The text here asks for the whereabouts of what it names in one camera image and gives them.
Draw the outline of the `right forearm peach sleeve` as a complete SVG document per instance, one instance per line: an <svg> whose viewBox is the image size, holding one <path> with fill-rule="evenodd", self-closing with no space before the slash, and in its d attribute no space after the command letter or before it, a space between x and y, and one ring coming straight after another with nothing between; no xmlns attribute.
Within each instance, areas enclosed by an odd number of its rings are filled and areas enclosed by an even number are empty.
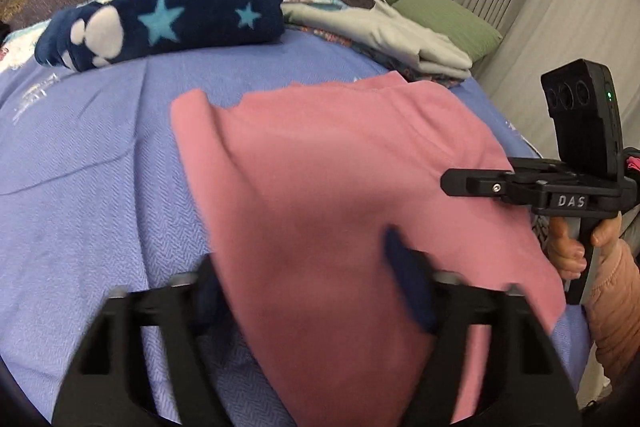
<svg viewBox="0 0 640 427"><path fill-rule="evenodd" d="M639 268L623 239L600 263L586 306L596 357L615 387L639 352Z"/></svg>

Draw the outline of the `right hand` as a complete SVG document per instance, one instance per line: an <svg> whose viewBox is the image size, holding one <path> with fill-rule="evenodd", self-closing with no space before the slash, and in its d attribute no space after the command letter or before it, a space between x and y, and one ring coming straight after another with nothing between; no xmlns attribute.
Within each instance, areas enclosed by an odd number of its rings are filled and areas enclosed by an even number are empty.
<svg viewBox="0 0 640 427"><path fill-rule="evenodd" d="M604 220L591 234L591 245L600 249L602 263L617 258L623 251L620 240L622 214ZM570 237L570 228L564 218L553 217L549 223L547 254L563 280L577 280L587 268L586 248Z"/></svg>

